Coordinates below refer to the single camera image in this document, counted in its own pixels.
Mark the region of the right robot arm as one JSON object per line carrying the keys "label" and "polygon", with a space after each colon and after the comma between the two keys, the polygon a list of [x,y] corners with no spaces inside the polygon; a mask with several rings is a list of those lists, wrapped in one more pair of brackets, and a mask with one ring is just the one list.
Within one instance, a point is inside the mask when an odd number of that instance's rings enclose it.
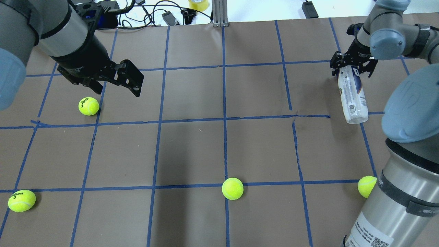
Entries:
{"label": "right robot arm", "polygon": [[409,0],[378,0],[364,23],[352,24],[347,52],[331,58],[345,119],[367,121],[359,75],[372,74],[379,60],[421,58],[428,65],[411,73],[390,96],[382,129],[390,157],[342,247],[410,247],[438,215],[438,29],[403,23]]}

